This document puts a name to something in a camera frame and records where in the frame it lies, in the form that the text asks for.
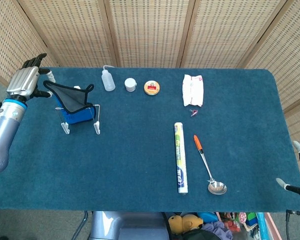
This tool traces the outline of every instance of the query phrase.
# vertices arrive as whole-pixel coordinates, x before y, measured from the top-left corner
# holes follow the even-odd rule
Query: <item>blue table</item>
[[[275,180],[300,185],[275,79],[267,70],[111,68],[116,88],[106,92],[100,68],[51,69],[60,84],[95,85],[88,101],[101,105],[101,134],[96,135],[88,121],[70,125],[66,135],[53,98],[28,101],[9,165],[0,173],[0,208],[300,210],[300,197],[284,191]],[[184,74],[203,76],[202,107],[183,106]],[[134,92],[125,90],[129,77],[136,79]],[[157,95],[145,94],[148,80],[160,83]],[[198,114],[190,117],[190,109]],[[175,122],[184,127],[187,195],[177,191]],[[209,177],[194,134],[212,175],[227,185],[226,194],[208,192]]]

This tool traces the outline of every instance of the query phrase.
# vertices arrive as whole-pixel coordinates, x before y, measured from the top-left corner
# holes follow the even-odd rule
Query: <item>floor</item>
[[[0,102],[6,89],[0,85]],[[0,209],[0,236],[10,240],[70,240],[84,216],[83,211],[3,210]],[[271,214],[283,240],[286,240],[286,214]],[[91,228],[91,214],[78,240],[86,240]],[[290,240],[300,240],[300,216],[289,222]]]

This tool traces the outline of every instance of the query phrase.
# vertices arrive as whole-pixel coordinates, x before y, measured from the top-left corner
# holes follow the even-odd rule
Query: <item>purple cloth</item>
[[[221,240],[232,240],[233,239],[232,232],[225,227],[225,225],[222,221],[207,223],[207,224],[203,225],[202,229],[206,230],[208,232],[214,233]]]

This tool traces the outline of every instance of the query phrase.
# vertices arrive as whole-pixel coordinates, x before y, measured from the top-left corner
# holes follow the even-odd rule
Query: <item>stuffed toy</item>
[[[204,223],[202,218],[192,214],[188,214],[183,217],[174,215],[169,218],[168,222],[171,232],[174,234],[182,234],[193,229],[198,229],[199,225]]]

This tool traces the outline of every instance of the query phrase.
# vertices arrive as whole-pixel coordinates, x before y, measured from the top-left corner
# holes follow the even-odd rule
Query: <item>spoon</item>
[[[206,168],[206,170],[209,174],[209,177],[210,177],[209,185],[208,185],[209,192],[212,193],[212,194],[215,194],[215,195],[221,195],[221,194],[226,193],[227,186],[225,184],[223,184],[222,182],[220,182],[220,181],[214,180],[214,178],[211,175],[210,169],[208,167],[207,160],[206,160],[205,155],[204,155],[204,150],[203,150],[203,148],[200,144],[199,138],[196,135],[194,135],[193,137],[194,137],[194,142],[195,142],[196,148],[198,149],[198,151],[201,155],[201,158],[204,162],[205,168]]]

